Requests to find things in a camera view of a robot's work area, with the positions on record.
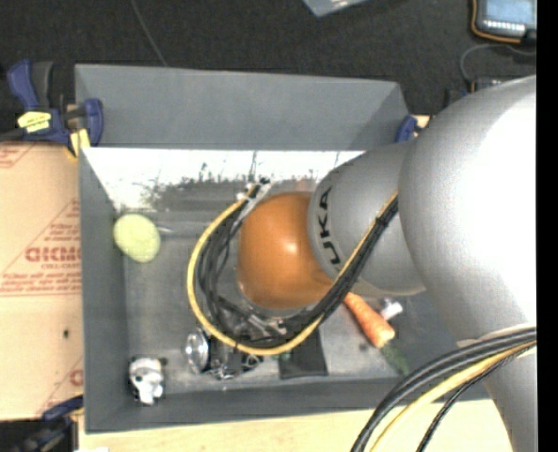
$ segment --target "kuka logo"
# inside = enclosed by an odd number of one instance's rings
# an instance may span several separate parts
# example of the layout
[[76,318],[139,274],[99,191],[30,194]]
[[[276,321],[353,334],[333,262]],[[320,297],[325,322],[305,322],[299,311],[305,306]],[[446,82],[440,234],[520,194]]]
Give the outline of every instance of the kuka logo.
[[25,259],[30,263],[46,263],[50,261],[79,261],[80,248],[65,247],[33,247],[25,250]]
[[323,248],[327,251],[330,251],[331,264],[338,265],[342,260],[340,259],[339,254],[337,254],[337,251],[335,250],[335,246],[331,241],[331,232],[328,228],[328,193],[331,192],[332,188],[333,187],[330,187],[323,194],[321,194],[318,206],[323,211],[317,217],[318,217],[318,225],[320,226],[320,238],[323,243]]

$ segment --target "electronic device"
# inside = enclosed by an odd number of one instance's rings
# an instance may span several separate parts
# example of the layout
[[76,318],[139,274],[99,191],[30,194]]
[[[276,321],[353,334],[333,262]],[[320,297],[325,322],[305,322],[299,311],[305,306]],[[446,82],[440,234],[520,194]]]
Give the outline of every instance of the electronic device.
[[471,0],[471,30],[506,43],[537,41],[538,0]]

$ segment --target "metal object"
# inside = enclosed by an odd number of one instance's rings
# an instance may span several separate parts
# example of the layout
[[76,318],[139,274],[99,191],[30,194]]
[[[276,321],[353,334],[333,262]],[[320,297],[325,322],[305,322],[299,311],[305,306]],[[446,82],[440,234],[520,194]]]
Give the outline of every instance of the metal object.
[[203,373],[210,364],[210,342],[204,331],[197,329],[186,337],[186,359],[193,373]]
[[[380,146],[342,164],[316,187],[308,211],[308,235],[316,260],[335,278],[376,213],[398,187],[400,168],[414,141]],[[424,290],[410,257],[399,215],[375,245],[360,278],[377,297]]]
[[130,383],[136,400],[153,405],[164,393],[162,362],[156,358],[133,358],[128,369]]
[[184,353],[193,373],[219,380],[233,379],[262,362],[262,358],[237,351],[201,329],[188,335]]
[[388,321],[404,311],[402,303],[389,298],[383,298],[380,301],[380,308],[381,311],[379,313]]
[[[447,107],[414,141],[400,216],[422,282],[457,340],[535,324],[536,78]],[[486,380],[517,452],[537,449],[537,363]]]

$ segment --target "cardboard box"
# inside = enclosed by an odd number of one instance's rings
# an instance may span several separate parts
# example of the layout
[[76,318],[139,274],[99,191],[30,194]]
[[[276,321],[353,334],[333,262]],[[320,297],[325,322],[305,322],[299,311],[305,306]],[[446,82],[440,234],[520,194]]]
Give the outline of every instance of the cardboard box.
[[0,144],[0,421],[82,393],[77,159]]

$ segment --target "blue clamp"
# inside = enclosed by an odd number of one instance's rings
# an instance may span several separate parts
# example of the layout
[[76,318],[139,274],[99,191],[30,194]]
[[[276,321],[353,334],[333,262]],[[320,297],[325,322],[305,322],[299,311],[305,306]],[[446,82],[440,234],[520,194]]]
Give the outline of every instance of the blue clamp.
[[66,145],[75,152],[72,131],[65,121],[74,117],[86,118],[90,145],[96,146],[104,129],[103,104],[99,99],[86,99],[76,110],[61,114],[50,107],[48,100],[49,76],[53,62],[32,64],[24,59],[7,72],[7,81],[13,95],[22,103],[25,113],[19,119],[24,140],[49,140]]
[[404,120],[400,123],[400,127],[398,127],[398,131],[395,134],[394,142],[406,142],[414,138],[414,131],[418,123],[419,122],[410,115],[404,117]]

